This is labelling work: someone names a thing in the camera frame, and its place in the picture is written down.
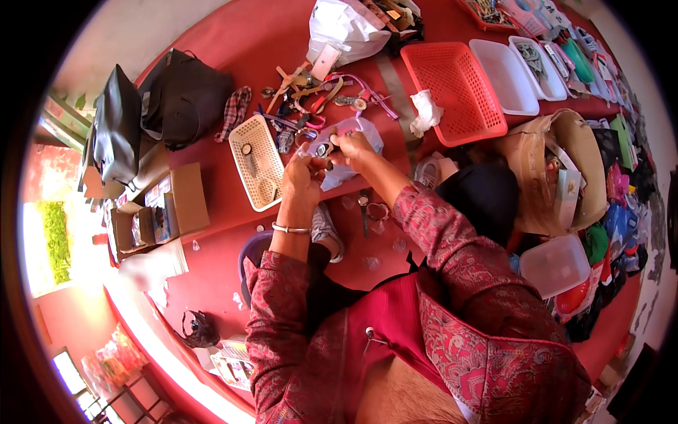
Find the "checkered cloth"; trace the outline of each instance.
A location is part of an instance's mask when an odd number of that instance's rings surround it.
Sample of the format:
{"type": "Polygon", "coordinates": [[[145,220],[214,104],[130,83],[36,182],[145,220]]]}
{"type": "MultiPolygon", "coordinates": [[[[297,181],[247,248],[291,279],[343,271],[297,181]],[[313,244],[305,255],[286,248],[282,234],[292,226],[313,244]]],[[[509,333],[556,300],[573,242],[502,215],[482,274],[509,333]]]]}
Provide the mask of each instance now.
{"type": "Polygon", "coordinates": [[[231,94],[224,108],[224,129],[214,134],[214,141],[222,142],[245,120],[247,107],[252,99],[252,89],[245,86],[231,94]]]}

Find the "shoe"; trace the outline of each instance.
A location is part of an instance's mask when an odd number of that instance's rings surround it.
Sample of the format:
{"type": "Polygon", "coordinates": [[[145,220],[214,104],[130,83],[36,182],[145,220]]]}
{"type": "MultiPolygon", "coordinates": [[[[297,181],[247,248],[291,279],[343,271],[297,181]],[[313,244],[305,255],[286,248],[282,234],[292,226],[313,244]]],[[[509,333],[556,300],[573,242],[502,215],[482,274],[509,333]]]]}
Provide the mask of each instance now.
{"type": "Polygon", "coordinates": [[[321,201],[313,210],[313,220],[311,221],[311,241],[313,243],[325,237],[332,237],[339,245],[339,254],[330,259],[330,263],[337,263],[344,258],[344,243],[337,235],[337,229],[334,227],[330,211],[324,201],[321,201]]]}
{"type": "Polygon", "coordinates": [[[440,163],[432,156],[425,157],[414,171],[414,180],[433,190],[440,183],[440,163]]]}

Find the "floor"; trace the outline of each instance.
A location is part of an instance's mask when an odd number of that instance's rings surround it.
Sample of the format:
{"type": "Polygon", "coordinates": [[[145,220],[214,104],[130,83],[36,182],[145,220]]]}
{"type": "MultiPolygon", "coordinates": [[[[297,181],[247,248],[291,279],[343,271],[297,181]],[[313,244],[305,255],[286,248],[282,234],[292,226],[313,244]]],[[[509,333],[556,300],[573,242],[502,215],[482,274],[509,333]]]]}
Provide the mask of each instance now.
{"type": "MultiPolygon", "coordinates": [[[[278,82],[273,72],[276,64],[284,69],[293,69],[305,55],[308,41],[306,16],[312,6],[313,0],[274,3],[263,0],[233,1],[198,22],[179,37],[173,46],[181,50],[192,50],[217,69],[228,69],[233,73],[238,86],[252,86],[253,99],[257,99],[261,88],[278,82]],[[260,8],[265,8],[266,13],[257,13],[260,8]],[[301,15],[304,19],[282,18],[301,15]],[[279,45],[280,48],[272,50],[269,48],[271,45],[279,45]]],[[[431,0],[421,6],[426,22],[427,41],[468,43],[472,38],[484,38],[506,43],[507,34],[478,31],[458,9],[456,2],[431,0]]],[[[596,38],[601,39],[590,22],[569,12],[568,16],[573,24],[590,30],[596,38]]],[[[416,92],[402,60],[393,59],[391,62],[405,92],[416,92]]],[[[359,75],[364,74],[370,84],[382,86],[383,81],[372,59],[349,66],[359,75]]],[[[569,107],[587,119],[609,117],[618,111],[617,105],[607,105],[597,98],[568,99],[554,103],[542,101],[540,106],[541,114],[569,107]]],[[[255,107],[256,101],[253,101],[247,116],[251,115],[255,107]]],[[[403,134],[399,126],[384,119],[384,114],[376,112],[372,112],[369,119],[373,120],[380,131],[384,129],[382,137],[402,140],[403,134]]],[[[509,127],[529,120],[529,117],[507,116],[509,127]]],[[[270,228],[275,219],[272,215],[275,210],[261,217],[250,213],[249,204],[243,203],[244,192],[237,174],[234,174],[235,167],[228,147],[215,144],[210,140],[211,137],[212,134],[170,157],[173,166],[201,162],[205,196],[213,224],[206,233],[197,238],[198,250],[193,248],[193,239],[184,240],[190,272],[168,280],[168,305],[162,312],[168,324],[176,330],[180,330],[181,316],[186,309],[210,312],[217,318],[221,336],[228,337],[242,333],[249,317],[247,309],[239,309],[238,303],[233,300],[234,294],[239,294],[240,291],[237,273],[240,248],[255,234],[257,225],[270,228]]],[[[424,142],[435,146],[435,134],[429,132],[424,137],[424,142]]],[[[408,163],[403,163],[402,150],[398,150],[404,147],[398,147],[397,143],[391,146],[394,150],[386,150],[385,155],[397,160],[400,168],[407,168],[408,163]]],[[[391,221],[386,222],[382,235],[376,235],[372,231],[370,237],[365,239],[361,234],[361,217],[359,208],[355,206],[357,193],[354,190],[355,188],[344,188],[339,197],[327,201],[338,232],[346,244],[345,259],[341,263],[331,264],[327,268],[327,274],[350,288],[368,290],[384,278],[407,270],[407,249],[414,252],[416,261],[421,261],[423,255],[410,240],[405,241],[405,252],[393,249],[393,242],[403,235],[391,221]],[[344,207],[344,196],[349,198],[347,204],[354,205],[352,208],[344,207]],[[364,258],[368,256],[378,258],[380,266],[368,270],[364,263],[364,258]]],[[[622,292],[601,314],[594,337],[575,346],[580,361],[593,378],[600,374],[627,332],[638,291],[639,279],[629,279],[622,292]]],[[[237,391],[236,394],[245,402],[252,403],[249,392],[237,391]]]]}

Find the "white cloth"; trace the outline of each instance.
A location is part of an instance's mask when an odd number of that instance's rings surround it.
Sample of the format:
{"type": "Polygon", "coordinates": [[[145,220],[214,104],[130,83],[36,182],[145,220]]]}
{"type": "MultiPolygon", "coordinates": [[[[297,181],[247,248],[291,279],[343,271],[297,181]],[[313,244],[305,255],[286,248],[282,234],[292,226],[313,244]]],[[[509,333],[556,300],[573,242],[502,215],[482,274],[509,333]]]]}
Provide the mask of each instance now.
{"type": "Polygon", "coordinates": [[[435,105],[430,90],[422,90],[410,98],[419,112],[419,116],[410,124],[410,131],[415,137],[420,138],[424,136],[425,131],[440,123],[443,108],[435,105]]]}

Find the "white plastic bag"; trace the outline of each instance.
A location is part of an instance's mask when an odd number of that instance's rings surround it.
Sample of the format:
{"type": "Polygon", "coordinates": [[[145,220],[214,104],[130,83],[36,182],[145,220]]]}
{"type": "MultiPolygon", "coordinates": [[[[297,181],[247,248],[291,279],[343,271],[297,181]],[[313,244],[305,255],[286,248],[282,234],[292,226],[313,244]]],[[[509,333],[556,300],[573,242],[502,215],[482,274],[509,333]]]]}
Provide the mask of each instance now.
{"type": "MultiPolygon", "coordinates": [[[[384,150],[384,142],[379,135],[379,131],[374,126],[374,124],[363,117],[350,117],[344,119],[343,121],[336,123],[335,125],[325,128],[314,141],[308,145],[308,152],[315,152],[318,149],[318,146],[324,142],[330,141],[330,130],[333,127],[337,127],[339,135],[345,133],[346,131],[360,131],[365,134],[365,138],[370,143],[372,148],[378,154],[382,154],[384,150]]],[[[352,178],[356,175],[356,172],[351,169],[348,165],[335,165],[334,169],[331,171],[325,172],[325,180],[320,185],[320,188],[323,191],[332,190],[334,187],[338,187],[342,182],[352,178]]]]}
{"type": "Polygon", "coordinates": [[[315,63],[330,44],[341,51],[335,67],[377,54],[391,37],[388,29],[382,29],[384,23],[358,1],[317,0],[308,27],[306,59],[315,63]]]}

